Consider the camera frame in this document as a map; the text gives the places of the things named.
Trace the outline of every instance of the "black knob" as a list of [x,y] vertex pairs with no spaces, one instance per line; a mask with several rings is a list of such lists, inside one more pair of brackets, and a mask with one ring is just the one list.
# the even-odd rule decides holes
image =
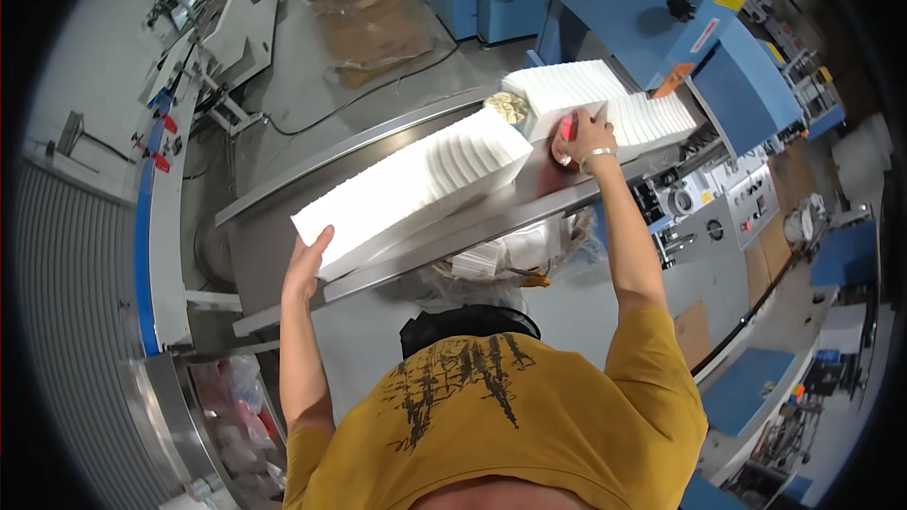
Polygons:
[[696,6],[689,0],[667,0],[667,11],[681,22],[688,22],[696,17]]

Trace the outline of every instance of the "silver bracelet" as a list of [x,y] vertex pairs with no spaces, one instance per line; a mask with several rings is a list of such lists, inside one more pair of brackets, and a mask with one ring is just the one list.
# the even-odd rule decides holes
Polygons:
[[586,162],[588,162],[589,159],[590,159],[591,157],[593,157],[594,155],[599,155],[599,154],[602,154],[602,153],[610,153],[610,154],[613,155],[615,158],[618,157],[618,152],[617,152],[617,150],[611,150],[610,148],[595,148],[594,150],[592,150],[592,152],[587,153],[586,155],[584,155],[584,156],[582,157],[582,160],[580,160],[580,171],[581,171],[581,172],[584,172],[584,173],[586,173],[586,174],[588,174],[588,173],[589,173],[589,170],[586,169]]

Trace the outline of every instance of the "hand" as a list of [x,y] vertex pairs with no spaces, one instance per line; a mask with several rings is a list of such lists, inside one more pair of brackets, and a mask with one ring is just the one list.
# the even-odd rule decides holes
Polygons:
[[580,163],[595,148],[610,148],[617,152],[618,142],[614,138],[614,125],[605,119],[592,120],[585,108],[576,109],[576,119],[578,121],[576,140],[562,143],[559,146],[562,153],[567,154],[574,162]]
[[321,255],[324,254],[325,248],[333,238],[334,226],[330,224],[318,235],[311,246],[306,246],[302,242],[302,238],[298,234],[296,235],[296,248],[293,249],[293,255],[290,257],[287,267],[287,275],[284,276],[281,303],[308,304],[317,288],[315,274],[321,267]]

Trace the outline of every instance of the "conveyor belt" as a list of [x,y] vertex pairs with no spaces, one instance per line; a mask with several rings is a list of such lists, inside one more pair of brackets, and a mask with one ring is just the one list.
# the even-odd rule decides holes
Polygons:
[[[373,127],[309,158],[219,212],[216,223],[229,228],[237,288],[247,316],[235,326],[237,334],[248,334],[278,321],[280,289],[296,238],[290,215],[401,147],[479,110],[482,100],[496,90],[495,86],[468,91]],[[325,285],[313,300],[313,307],[374,287],[555,213],[582,208],[599,197],[598,187],[589,176],[567,172],[553,162],[545,142],[536,143],[534,148],[511,186],[415,233]],[[634,178],[660,173],[675,164],[678,155],[676,145],[647,153],[624,164],[624,174]]]

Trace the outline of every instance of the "yellow t-shirt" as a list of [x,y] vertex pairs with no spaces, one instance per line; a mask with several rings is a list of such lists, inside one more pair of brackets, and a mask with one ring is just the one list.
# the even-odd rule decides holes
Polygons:
[[620,323],[604,373],[526,335],[450,337],[385,374],[333,438],[289,437],[284,508],[409,508],[479,476],[597,508],[677,508],[706,437],[662,308]]

